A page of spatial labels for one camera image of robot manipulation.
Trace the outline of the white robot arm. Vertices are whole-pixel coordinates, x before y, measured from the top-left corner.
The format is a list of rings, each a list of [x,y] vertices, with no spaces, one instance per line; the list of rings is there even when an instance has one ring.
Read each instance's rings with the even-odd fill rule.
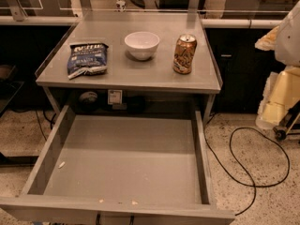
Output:
[[[256,118],[257,127],[272,129],[300,100],[300,2],[280,25],[257,40],[255,48],[274,51],[276,60],[285,66],[279,73],[270,73]]]

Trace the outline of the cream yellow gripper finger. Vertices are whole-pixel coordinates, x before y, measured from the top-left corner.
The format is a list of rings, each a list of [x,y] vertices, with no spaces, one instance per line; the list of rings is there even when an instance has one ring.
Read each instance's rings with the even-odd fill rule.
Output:
[[[283,71],[271,72],[262,92],[256,126],[272,129],[300,100],[300,67],[286,67]]]

